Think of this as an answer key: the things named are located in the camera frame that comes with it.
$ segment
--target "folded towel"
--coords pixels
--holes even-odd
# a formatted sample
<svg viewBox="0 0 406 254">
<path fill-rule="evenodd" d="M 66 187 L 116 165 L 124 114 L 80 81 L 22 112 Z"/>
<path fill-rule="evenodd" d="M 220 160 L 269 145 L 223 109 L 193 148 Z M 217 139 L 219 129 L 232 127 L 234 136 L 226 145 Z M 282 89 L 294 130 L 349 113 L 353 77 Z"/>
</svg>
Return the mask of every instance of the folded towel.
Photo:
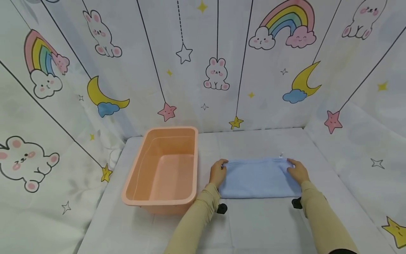
<svg viewBox="0 0 406 254">
<path fill-rule="evenodd" d="M 285 158 L 233 160 L 218 188 L 222 198 L 299 197 L 299 184 L 287 172 L 293 165 Z"/>
</svg>

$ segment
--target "forearm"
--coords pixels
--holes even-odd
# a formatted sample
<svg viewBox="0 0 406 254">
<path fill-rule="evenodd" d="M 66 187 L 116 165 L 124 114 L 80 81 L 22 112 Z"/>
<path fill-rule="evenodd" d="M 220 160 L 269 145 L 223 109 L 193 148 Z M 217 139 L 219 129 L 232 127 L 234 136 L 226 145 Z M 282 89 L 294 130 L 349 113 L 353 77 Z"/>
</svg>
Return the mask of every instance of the forearm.
<svg viewBox="0 0 406 254">
<path fill-rule="evenodd" d="M 350 234 L 334 213 L 323 194 L 311 182 L 302 183 L 304 214 L 310 228 L 318 254 L 347 249 L 359 253 Z"/>
<path fill-rule="evenodd" d="M 164 254 L 193 254 L 203 229 L 218 208 L 220 194 L 214 184 L 207 184 L 176 227 Z"/>
</svg>

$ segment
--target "yellow moon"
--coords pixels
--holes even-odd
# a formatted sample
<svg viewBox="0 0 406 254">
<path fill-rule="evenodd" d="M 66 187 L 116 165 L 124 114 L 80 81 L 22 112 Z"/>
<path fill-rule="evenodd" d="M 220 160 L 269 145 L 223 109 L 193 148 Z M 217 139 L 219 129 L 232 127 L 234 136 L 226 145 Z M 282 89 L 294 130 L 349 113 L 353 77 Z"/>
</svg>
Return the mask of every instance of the yellow moon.
<svg viewBox="0 0 406 254">
<path fill-rule="evenodd" d="M 87 84 L 87 93 L 89 95 L 90 100 L 95 104 L 98 105 L 101 102 L 104 103 L 111 103 L 116 104 L 119 108 L 125 108 L 130 103 L 130 99 L 128 100 L 113 100 L 107 96 L 105 96 L 99 88 L 99 76 L 95 76 L 92 78 L 89 83 Z"/>
<path fill-rule="evenodd" d="M 311 66 L 307 67 L 306 69 L 302 70 L 302 72 L 299 73 L 296 76 L 295 80 L 293 81 L 292 90 L 294 90 L 294 89 L 302 90 L 305 93 L 307 93 L 307 96 L 314 94 L 322 85 L 319 85 L 318 87 L 315 87 L 315 88 L 310 88 L 307 85 L 307 80 L 309 79 L 311 72 L 314 70 L 314 68 L 316 68 L 316 66 L 319 63 L 320 62 L 314 63 Z"/>
</svg>

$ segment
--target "plastic tub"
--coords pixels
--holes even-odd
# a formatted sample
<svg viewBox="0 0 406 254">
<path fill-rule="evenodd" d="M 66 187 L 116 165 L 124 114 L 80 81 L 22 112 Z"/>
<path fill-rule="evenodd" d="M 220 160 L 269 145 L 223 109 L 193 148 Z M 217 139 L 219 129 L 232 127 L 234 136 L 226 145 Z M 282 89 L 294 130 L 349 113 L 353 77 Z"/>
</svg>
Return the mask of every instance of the plastic tub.
<svg viewBox="0 0 406 254">
<path fill-rule="evenodd" d="M 150 213 L 184 214 L 196 198 L 195 127 L 150 129 L 125 182 L 122 200 Z"/>
</svg>

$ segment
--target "cartoon rainbow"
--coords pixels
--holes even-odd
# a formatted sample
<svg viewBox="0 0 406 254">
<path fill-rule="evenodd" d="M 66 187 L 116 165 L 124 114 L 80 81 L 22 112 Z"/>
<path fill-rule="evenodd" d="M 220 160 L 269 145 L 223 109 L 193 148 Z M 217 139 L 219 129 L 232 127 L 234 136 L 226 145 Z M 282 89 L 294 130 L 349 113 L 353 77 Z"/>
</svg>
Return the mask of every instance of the cartoon rainbow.
<svg viewBox="0 0 406 254">
<path fill-rule="evenodd" d="M 290 27 L 290 36 L 299 26 L 307 26 L 308 32 L 313 31 L 313 7 L 306 0 L 287 0 L 268 13 L 261 26 L 266 26 L 273 38 L 287 26 Z"/>
<path fill-rule="evenodd" d="M 52 69 L 52 53 L 56 50 L 35 30 L 31 30 L 24 43 L 24 55 L 28 71 L 41 70 L 45 74 L 55 76 Z"/>
</svg>

